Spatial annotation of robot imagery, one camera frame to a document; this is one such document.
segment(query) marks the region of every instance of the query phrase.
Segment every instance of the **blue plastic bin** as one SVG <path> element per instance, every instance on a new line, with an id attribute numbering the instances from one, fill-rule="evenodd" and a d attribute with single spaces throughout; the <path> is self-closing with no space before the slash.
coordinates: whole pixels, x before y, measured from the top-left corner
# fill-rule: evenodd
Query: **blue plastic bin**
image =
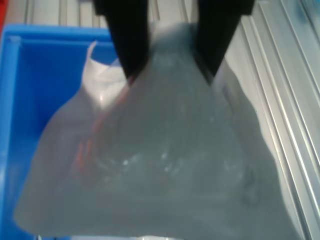
<path id="1" fill-rule="evenodd" d="M 116 52 L 106 29 L 7 25 L 0 57 L 0 239 L 33 240 L 13 210 L 45 125 L 78 90 L 88 46 L 110 64 Z"/>

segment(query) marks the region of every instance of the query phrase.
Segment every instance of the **gray metal surface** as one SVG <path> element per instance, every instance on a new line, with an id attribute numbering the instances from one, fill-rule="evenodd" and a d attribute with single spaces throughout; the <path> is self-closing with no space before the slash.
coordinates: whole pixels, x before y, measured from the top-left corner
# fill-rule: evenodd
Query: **gray metal surface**
<path id="1" fill-rule="evenodd" d="M 149 0 L 149 20 L 195 22 L 193 0 Z M 261 0 L 225 56 L 277 159 L 287 209 L 303 239 L 320 239 L 320 43 L 299 0 Z M 107 26 L 92 3 L 10 0 L 6 23 Z"/>
<path id="2" fill-rule="evenodd" d="M 194 22 L 194 0 L 149 0 L 149 20 Z M 10 0 L 5 23 L 28 23 L 79 27 L 107 26 L 104 17 L 96 16 L 91 1 L 79 0 Z"/>

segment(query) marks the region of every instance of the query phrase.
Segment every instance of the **red object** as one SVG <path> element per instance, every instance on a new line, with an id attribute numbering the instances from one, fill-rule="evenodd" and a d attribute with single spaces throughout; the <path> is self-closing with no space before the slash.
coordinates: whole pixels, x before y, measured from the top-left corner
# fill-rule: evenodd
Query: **red object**
<path id="1" fill-rule="evenodd" d="M 8 5 L 8 0 L 0 0 L 0 29 L 1 30 L 5 22 L 7 5 Z"/>

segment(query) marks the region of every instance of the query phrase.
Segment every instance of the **translucent plastic bag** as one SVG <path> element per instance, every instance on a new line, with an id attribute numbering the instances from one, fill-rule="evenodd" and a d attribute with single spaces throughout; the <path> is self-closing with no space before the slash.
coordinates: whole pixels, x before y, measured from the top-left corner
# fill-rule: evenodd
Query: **translucent plastic bag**
<path id="1" fill-rule="evenodd" d="M 77 116 L 58 132 L 56 116 L 50 121 L 17 223 L 43 236 L 299 239 L 239 84 L 207 84 L 188 25 L 158 25 L 153 37 L 134 84 L 90 118 L 90 127 L 77 127 Z"/>

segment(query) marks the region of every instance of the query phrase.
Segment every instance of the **white plastic bag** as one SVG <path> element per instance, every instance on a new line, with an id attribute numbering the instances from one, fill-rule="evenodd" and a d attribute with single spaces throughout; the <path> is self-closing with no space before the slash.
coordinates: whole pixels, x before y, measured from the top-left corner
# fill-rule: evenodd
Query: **white plastic bag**
<path id="1" fill-rule="evenodd" d="M 188 25 L 158 25 L 154 39 L 147 65 L 110 107 L 54 121 L 67 103 L 52 118 L 17 223 L 43 236 L 299 239 L 239 83 L 208 86 Z M 77 125 L 82 117 L 88 128 Z"/>

